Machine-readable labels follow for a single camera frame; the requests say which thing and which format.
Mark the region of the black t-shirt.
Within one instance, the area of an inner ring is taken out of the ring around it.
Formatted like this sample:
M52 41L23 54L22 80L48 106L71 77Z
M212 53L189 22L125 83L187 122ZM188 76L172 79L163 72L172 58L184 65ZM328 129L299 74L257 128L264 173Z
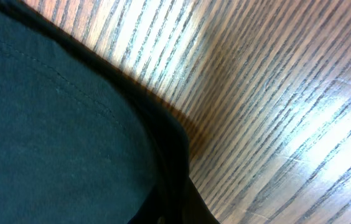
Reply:
M0 1L0 223L182 223L187 151L135 84Z

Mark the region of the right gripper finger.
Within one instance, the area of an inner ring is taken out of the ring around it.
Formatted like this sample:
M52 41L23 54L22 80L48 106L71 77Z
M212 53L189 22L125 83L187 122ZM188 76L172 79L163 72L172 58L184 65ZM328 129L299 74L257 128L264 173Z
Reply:
M161 185L151 190L129 224L218 224L188 178L180 196L171 197Z

